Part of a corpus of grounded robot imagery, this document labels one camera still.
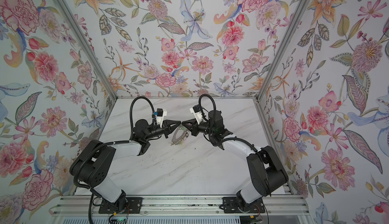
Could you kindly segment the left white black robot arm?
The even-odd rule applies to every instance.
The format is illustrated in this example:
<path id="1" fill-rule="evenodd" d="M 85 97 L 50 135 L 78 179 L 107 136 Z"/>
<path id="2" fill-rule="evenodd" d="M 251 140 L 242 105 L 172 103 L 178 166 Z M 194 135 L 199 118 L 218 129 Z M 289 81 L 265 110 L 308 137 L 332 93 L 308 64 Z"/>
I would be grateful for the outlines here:
<path id="1" fill-rule="evenodd" d="M 145 154 L 152 139 L 168 137 L 180 124 L 180 121 L 164 120 L 161 125 L 153 125 L 142 119 L 132 128 L 129 140 L 109 143 L 91 141 L 69 169 L 74 177 L 74 184 L 79 188 L 88 189 L 101 198 L 109 205 L 111 211 L 124 210 L 127 205 L 126 193 L 108 177 L 112 162 L 128 156 Z"/>

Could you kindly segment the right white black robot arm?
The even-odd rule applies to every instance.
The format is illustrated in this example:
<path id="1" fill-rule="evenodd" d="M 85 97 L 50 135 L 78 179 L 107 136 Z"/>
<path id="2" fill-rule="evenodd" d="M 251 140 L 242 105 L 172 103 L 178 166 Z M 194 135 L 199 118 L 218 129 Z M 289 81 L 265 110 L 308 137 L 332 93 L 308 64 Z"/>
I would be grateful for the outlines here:
<path id="1" fill-rule="evenodd" d="M 231 211 L 247 213 L 257 201 L 270 196 L 288 182 L 288 174 L 274 148 L 266 146 L 257 149 L 255 145 L 235 136 L 225 128 L 218 110 L 210 111 L 208 117 L 205 117 L 202 108 L 196 105 L 190 112 L 194 119 L 183 121 L 182 125 L 191 135 L 202 133 L 214 147 L 233 153 L 248 164 L 251 183 L 239 190 L 230 201 Z"/>

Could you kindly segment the large metal keyring with keys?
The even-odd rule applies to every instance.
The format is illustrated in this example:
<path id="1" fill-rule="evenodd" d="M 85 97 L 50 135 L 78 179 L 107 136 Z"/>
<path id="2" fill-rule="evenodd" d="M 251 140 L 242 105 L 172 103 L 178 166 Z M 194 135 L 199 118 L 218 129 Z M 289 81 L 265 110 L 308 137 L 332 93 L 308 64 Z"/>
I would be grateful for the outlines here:
<path id="1" fill-rule="evenodd" d="M 182 145 L 183 142 L 189 137 L 189 131 L 184 126 L 179 126 L 173 133 L 171 139 L 171 145 Z"/>

